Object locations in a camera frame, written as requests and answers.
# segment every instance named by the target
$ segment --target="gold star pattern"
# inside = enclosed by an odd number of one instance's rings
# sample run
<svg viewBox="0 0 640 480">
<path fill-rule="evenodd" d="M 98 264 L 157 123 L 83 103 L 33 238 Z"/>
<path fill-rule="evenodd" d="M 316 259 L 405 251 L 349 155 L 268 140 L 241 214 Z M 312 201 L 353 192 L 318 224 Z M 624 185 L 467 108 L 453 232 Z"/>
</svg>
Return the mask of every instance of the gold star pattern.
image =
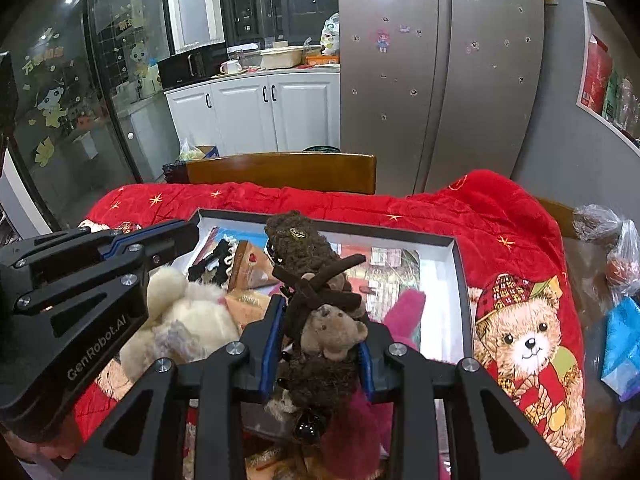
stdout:
<svg viewBox="0 0 640 480">
<path fill-rule="evenodd" d="M 508 238 L 504 238 L 502 235 L 500 235 L 500 237 L 498 238 L 498 241 L 510 251 L 511 251 L 511 246 L 515 244 L 515 242 L 510 241 Z"/>
</svg>

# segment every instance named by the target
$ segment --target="white mug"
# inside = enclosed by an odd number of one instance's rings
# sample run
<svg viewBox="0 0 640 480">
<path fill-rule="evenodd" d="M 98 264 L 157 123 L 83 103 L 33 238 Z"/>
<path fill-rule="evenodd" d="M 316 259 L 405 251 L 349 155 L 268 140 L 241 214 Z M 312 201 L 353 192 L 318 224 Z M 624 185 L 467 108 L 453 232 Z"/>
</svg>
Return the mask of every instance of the white mug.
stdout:
<svg viewBox="0 0 640 480">
<path fill-rule="evenodd" d="M 220 72 L 223 74 L 237 74 L 242 70 L 242 65 L 237 59 L 232 59 L 231 61 L 225 61 L 222 65 L 220 65 Z"/>
</svg>

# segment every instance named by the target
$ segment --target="pink plush toy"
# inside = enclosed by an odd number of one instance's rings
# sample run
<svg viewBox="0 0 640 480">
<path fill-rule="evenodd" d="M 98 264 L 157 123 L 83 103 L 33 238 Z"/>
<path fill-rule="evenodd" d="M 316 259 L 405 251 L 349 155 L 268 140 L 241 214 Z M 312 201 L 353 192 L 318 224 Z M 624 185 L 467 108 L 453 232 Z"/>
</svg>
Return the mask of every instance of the pink plush toy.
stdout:
<svg viewBox="0 0 640 480">
<path fill-rule="evenodd" d="M 386 314 L 383 323 L 396 342 L 415 349 L 411 335 L 420 323 L 426 297 L 419 290 L 405 290 Z M 362 480 L 380 464 L 380 447 L 391 444 L 392 404 L 371 404 L 358 387 L 350 403 L 332 416 L 320 447 L 327 471 L 338 478 Z M 449 474 L 440 463 L 440 480 Z"/>
</svg>

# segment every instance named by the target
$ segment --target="cartoon girl sticker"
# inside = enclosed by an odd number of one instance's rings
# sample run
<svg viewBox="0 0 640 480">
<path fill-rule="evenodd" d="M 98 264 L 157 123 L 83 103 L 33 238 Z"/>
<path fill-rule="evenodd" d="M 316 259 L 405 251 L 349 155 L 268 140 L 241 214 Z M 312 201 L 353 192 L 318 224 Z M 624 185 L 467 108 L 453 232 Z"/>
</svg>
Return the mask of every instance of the cartoon girl sticker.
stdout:
<svg viewBox="0 0 640 480">
<path fill-rule="evenodd" d="M 384 28 L 379 28 L 377 31 L 378 40 L 376 45 L 380 49 L 380 52 L 385 52 L 389 47 L 389 33 Z"/>
</svg>

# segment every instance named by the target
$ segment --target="white plush toy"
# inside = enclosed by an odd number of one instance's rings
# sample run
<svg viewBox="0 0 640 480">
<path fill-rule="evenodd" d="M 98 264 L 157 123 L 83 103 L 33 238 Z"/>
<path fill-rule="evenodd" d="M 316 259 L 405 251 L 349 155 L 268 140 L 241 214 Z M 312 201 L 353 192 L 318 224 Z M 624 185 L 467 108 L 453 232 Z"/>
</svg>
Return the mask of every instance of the white plush toy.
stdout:
<svg viewBox="0 0 640 480">
<path fill-rule="evenodd" d="M 188 283 L 179 270 L 160 267 L 146 291 L 149 318 L 120 350 L 127 378 L 137 381 L 158 358 L 183 364 L 238 340 L 236 323 L 218 303 L 224 294 L 216 285 Z"/>
</svg>

